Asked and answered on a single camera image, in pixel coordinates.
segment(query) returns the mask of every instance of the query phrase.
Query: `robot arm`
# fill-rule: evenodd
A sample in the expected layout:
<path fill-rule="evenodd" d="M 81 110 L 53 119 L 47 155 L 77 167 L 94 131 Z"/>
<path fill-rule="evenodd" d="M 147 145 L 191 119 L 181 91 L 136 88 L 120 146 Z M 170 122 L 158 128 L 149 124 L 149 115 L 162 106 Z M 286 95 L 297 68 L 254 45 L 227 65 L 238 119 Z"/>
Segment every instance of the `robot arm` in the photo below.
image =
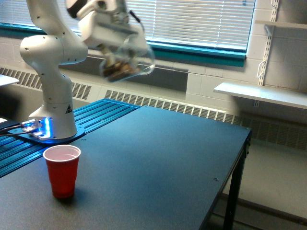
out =
<path fill-rule="evenodd" d="M 105 56 L 100 70 L 109 81 L 145 75 L 154 69 L 154 55 L 144 31 L 141 26 L 128 23 L 124 0 L 66 3 L 70 15 L 80 20 L 81 38 L 64 23 L 56 0 L 27 0 L 33 23 L 47 35 L 25 38 L 20 46 L 22 58 L 41 79 L 44 99 L 29 117 L 40 122 L 24 131 L 43 141 L 67 139 L 77 133 L 71 81 L 60 73 L 59 65 L 84 61 L 89 47 Z"/>
<path fill-rule="evenodd" d="M 25 38 L 20 54 L 40 77 L 43 105 L 29 119 L 43 121 L 25 128 L 41 140 L 63 139 L 77 133 L 72 112 L 71 80 L 60 73 L 59 65 L 84 61 L 87 46 L 63 22 L 56 0 L 27 0 L 33 23 L 47 35 Z"/>
<path fill-rule="evenodd" d="M 106 58 L 100 73 L 109 81 L 146 75 L 154 69 L 154 54 L 142 26 L 129 24 L 125 0 L 67 0 L 78 18 L 83 42 Z"/>

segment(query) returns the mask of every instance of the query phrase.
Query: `wall vent grille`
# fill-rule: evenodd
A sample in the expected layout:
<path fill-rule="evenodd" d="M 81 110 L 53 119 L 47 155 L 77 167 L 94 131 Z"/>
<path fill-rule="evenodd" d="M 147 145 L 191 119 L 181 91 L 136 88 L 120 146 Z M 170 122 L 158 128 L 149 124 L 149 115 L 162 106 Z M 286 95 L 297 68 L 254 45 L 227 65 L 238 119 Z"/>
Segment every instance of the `wall vent grille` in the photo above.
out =
<path fill-rule="evenodd" d="M 194 106 L 170 100 L 147 98 L 112 90 L 107 90 L 105 97 L 140 106 L 149 105 L 179 113 L 227 122 L 233 125 L 249 127 L 253 131 L 253 138 L 301 150 L 307 149 L 307 129 L 303 127 L 287 126 L 286 123 L 276 124 L 274 121 L 263 121 L 258 118 L 252 119 L 249 117 L 236 116 L 207 107 Z"/>
<path fill-rule="evenodd" d="M 0 68 L 0 74 L 16 78 L 19 80 L 17 84 L 38 89 L 42 89 L 42 83 L 38 75 L 33 73 L 21 72 L 14 69 Z M 90 85 L 84 85 L 72 82 L 72 96 L 74 98 L 79 98 L 86 100 L 91 91 Z"/>

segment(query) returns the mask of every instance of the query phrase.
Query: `black cable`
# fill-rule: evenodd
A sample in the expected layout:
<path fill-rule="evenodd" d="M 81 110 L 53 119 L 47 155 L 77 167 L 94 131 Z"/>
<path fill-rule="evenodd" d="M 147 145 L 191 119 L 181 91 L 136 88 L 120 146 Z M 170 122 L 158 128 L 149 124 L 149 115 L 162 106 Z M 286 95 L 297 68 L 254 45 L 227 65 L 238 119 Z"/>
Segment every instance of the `black cable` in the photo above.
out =
<path fill-rule="evenodd" d="M 135 15 L 135 13 L 133 11 L 129 11 L 129 14 L 131 14 L 132 17 L 134 17 L 134 19 L 141 25 L 143 32 L 145 33 L 145 27 L 143 25 L 143 23 L 141 22 L 140 18 L 138 16 Z"/>
<path fill-rule="evenodd" d="M 11 127 L 7 127 L 7 128 L 3 128 L 3 129 L 0 130 L 0 133 L 7 132 L 7 131 L 10 131 L 11 129 L 20 128 L 20 127 L 22 127 L 22 125 L 16 125 L 16 126 L 11 126 Z"/>
<path fill-rule="evenodd" d="M 28 131 L 28 132 L 23 132 L 23 133 L 0 134 L 0 137 L 5 137 L 5 136 L 15 136 L 15 135 L 21 135 L 21 134 L 33 133 L 33 132 L 35 132 L 35 131 L 36 131 L 36 130 L 31 130 L 31 131 Z"/>

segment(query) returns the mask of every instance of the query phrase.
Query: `window sill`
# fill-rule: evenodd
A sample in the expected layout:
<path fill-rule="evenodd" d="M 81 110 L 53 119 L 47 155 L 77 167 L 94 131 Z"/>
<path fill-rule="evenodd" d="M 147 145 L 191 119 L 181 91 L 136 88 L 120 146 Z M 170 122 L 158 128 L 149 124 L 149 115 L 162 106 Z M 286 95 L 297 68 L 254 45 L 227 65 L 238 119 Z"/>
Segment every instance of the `window sill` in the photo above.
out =
<path fill-rule="evenodd" d="M 148 42 L 157 58 L 182 61 L 189 64 L 211 63 L 217 65 L 243 67 L 246 59 L 245 52 L 216 50 L 209 48 L 197 48 L 160 44 Z"/>
<path fill-rule="evenodd" d="M 43 30 L 35 26 L 8 23 L 0 23 L 0 30 L 10 31 L 13 36 L 19 36 L 20 38 L 46 34 Z M 154 42 L 148 42 L 148 44 L 152 46 L 154 54 L 158 59 L 180 61 L 189 64 L 201 65 L 204 63 L 211 63 L 243 67 L 246 59 L 246 53 L 244 52 L 177 46 Z"/>

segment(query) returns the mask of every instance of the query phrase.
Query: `red plastic cup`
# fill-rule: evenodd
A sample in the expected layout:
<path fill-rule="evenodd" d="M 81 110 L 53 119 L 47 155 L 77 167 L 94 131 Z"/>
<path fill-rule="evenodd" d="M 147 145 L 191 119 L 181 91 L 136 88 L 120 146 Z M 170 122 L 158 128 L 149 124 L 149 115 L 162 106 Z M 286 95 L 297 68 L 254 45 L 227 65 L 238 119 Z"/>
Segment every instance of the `red plastic cup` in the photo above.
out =
<path fill-rule="evenodd" d="M 81 150 L 72 145 L 57 145 L 44 151 L 54 197 L 73 196 L 80 154 Z"/>

